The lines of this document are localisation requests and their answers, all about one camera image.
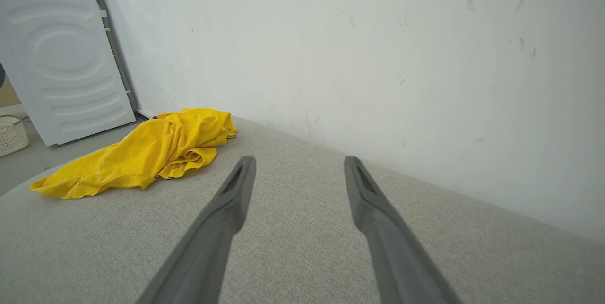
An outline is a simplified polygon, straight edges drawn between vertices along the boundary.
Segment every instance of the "crumpled fabric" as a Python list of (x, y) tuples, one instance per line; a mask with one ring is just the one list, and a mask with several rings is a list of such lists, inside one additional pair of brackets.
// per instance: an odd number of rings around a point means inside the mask
[(231, 114), (212, 109), (165, 113), (136, 127), (117, 144), (59, 168), (30, 185), (39, 194), (61, 199), (94, 196), (111, 187), (147, 188), (156, 177), (182, 177), (207, 166), (216, 147), (233, 138)]

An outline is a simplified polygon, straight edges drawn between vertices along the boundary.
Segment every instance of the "beige fabric surface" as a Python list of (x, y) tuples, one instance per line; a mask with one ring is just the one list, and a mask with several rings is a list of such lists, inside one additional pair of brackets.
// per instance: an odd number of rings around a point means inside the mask
[[(136, 301), (236, 161), (257, 158), (248, 219), (233, 240), (222, 303), (376, 303), (365, 238), (351, 220), (344, 155), (234, 118), (210, 166), (147, 190), (58, 200), (0, 197), (3, 303)], [(603, 303), (605, 246), (366, 164), (466, 303)]]

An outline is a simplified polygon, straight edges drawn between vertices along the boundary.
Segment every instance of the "wicker basket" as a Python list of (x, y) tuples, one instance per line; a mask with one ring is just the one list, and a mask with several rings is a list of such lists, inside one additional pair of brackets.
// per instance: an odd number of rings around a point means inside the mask
[(24, 149), (29, 144), (26, 129), (19, 117), (0, 116), (0, 157)]

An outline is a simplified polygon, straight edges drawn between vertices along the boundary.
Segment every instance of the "wall stain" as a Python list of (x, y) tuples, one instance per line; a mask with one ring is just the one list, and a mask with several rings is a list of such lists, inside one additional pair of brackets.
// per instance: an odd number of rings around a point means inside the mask
[(408, 20), (406, 18), (404, 18), (404, 21), (402, 22), (400, 18), (397, 18), (397, 22), (399, 22), (399, 27), (400, 28), (406, 28), (407, 26), (410, 26), (408, 24)]
[(311, 126), (309, 126), (309, 113), (308, 112), (304, 113), (304, 123), (307, 125), (307, 131), (309, 132), (309, 136), (311, 136), (311, 138), (313, 140), (315, 140), (315, 134), (313, 134), (313, 132), (311, 132)]
[(519, 4), (517, 4), (517, 7), (515, 8), (515, 12), (518, 12), (519, 9), (523, 7), (523, 4), (525, 4), (525, 0), (519, 0)]
[(353, 15), (348, 15), (348, 22), (351, 23), (351, 26), (357, 30), (357, 25), (355, 25), (355, 23), (353, 22)]
[(542, 5), (542, 0), (536, 1), (536, 6), (534, 6), (534, 9), (539, 9), (540, 5)]
[(467, 9), (475, 11), (475, 3), (472, 0), (467, 0)]
[(495, 88), (495, 86), (490, 87), (490, 96), (492, 97), (492, 99), (495, 99), (498, 97), (498, 91)]

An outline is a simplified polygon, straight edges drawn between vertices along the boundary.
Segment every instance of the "white wall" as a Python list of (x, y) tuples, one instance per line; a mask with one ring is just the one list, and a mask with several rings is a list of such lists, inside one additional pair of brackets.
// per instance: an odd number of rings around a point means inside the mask
[(140, 108), (212, 107), (605, 242), (604, 0), (108, 0)]

